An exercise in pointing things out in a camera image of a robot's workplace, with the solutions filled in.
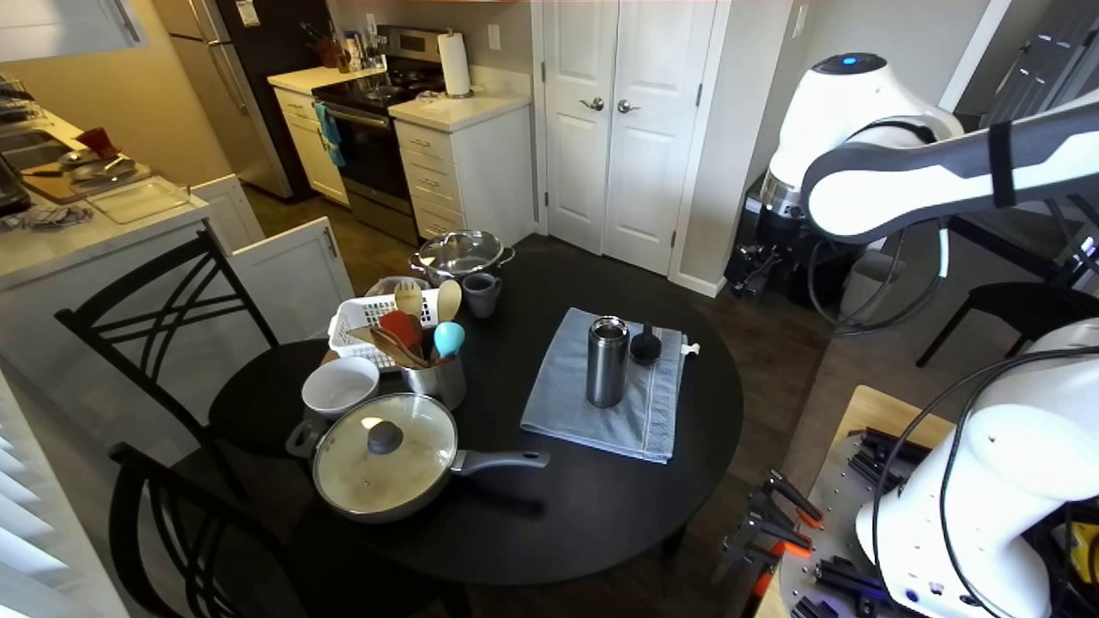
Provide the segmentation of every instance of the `closet door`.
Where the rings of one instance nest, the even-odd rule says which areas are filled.
[[[549,229],[595,253],[603,253],[613,20],[613,0],[547,8]]]
[[[611,109],[603,253],[669,273],[713,0],[626,0]]]

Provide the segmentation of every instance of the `white robot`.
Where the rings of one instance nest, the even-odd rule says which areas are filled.
[[[1095,192],[1099,93],[960,134],[875,56],[833,56],[803,76],[770,174],[776,209],[852,245]],[[1021,536],[1099,494],[1099,320],[1047,333],[1031,355],[1052,356],[1000,375],[903,489],[859,511],[890,597],[919,615],[1052,615],[1045,563]]]

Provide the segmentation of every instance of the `water bottle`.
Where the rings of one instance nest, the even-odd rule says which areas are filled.
[[[618,315],[597,315],[587,331],[587,403],[611,410],[626,388],[626,324]]]

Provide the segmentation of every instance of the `oven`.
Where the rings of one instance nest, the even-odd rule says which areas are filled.
[[[398,132],[386,113],[325,102],[338,134],[338,174],[351,212],[405,245],[417,245]]]

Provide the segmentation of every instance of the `gray placemat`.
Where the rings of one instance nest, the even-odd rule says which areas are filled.
[[[517,425],[590,451],[667,464],[675,451],[679,351],[687,338],[679,331],[653,325],[662,343],[658,362],[653,368],[626,362],[620,403],[613,410],[597,410],[582,395],[590,320],[597,315],[582,308],[571,308],[558,320]],[[626,320],[626,331],[634,338],[642,333],[642,324]]]

